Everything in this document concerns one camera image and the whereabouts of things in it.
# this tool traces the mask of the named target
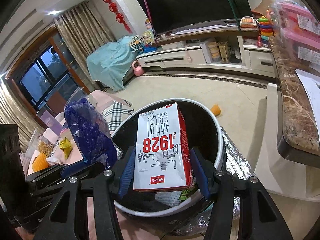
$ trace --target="plaid cloth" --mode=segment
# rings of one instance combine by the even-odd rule
[[[114,101],[113,105],[103,110],[102,116],[108,122],[110,132],[114,132],[133,111],[133,108]]]

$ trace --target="red logo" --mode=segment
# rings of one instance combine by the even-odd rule
[[[164,182],[164,175],[151,177],[150,184],[158,184]]]

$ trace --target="tv stand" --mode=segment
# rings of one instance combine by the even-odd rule
[[[264,47],[258,48],[255,45],[244,44],[242,36],[238,36],[237,39],[241,54],[241,62],[238,64],[207,63],[204,56],[205,51],[201,48],[201,43],[203,42],[188,43],[183,48],[166,50],[159,48],[157,51],[138,55],[137,60],[143,68],[160,67],[163,70],[170,68],[179,68],[181,70],[206,69],[208,72],[225,72],[242,76],[255,76],[258,79],[273,80],[275,73],[271,50]]]
[[[223,28],[209,29],[203,31],[197,31],[193,33],[184,33],[180,35],[168,35],[165,37],[160,37],[157,39],[158,46],[166,45],[173,42],[195,40],[202,38],[212,38],[212,37],[221,37],[221,36],[246,36],[246,37],[258,37],[259,29],[258,28],[241,28],[241,32],[238,29],[238,26],[228,26]]]

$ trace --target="milk carton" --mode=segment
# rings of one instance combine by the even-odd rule
[[[133,189],[193,187],[184,118],[177,103],[139,114]]]

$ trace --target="blue blanket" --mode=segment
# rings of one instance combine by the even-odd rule
[[[130,36],[124,36],[116,42],[109,42],[87,57],[87,66],[92,80],[101,81],[113,91],[123,89],[122,79],[136,59],[132,52]]]

